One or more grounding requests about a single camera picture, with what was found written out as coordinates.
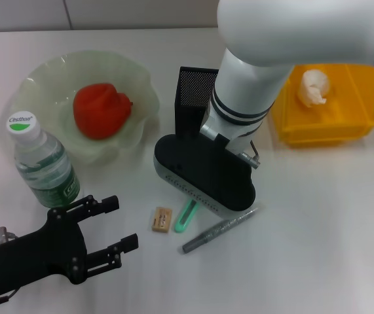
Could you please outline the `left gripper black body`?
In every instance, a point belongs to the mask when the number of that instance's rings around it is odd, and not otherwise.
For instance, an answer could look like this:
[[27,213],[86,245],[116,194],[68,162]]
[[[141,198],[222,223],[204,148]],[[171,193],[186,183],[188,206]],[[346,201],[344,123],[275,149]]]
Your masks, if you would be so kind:
[[56,274],[81,284],[87,279],[86,256],[78,220],[51,209],[39,230],[0,244],[0,294]]

